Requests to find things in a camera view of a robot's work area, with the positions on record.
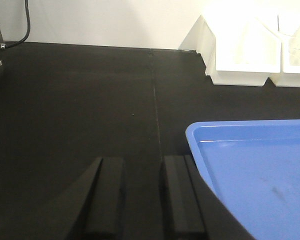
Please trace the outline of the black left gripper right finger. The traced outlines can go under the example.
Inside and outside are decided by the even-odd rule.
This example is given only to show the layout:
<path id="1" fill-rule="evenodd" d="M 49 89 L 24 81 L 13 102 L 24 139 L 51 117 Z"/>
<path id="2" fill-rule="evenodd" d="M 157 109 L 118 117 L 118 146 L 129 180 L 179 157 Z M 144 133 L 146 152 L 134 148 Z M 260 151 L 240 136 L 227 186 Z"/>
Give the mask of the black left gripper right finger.
<path id="1" fill-rule="evenodd" d="M 252 240 L 202 180 L 191 155 L 166 155 L 160 166 L 166 240 Z"/>

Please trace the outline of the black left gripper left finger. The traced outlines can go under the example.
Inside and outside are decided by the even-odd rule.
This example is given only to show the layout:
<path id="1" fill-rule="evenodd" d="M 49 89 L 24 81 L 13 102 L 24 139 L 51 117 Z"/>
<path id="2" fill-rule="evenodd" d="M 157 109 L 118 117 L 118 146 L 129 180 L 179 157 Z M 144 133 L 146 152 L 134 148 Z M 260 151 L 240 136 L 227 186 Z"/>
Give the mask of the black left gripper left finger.
<path id="1" fill-rule="evenodd" d="M 38 220 L 39 240 L 120 240 L 124 212 L 124 159 L 98 157 Z"/>

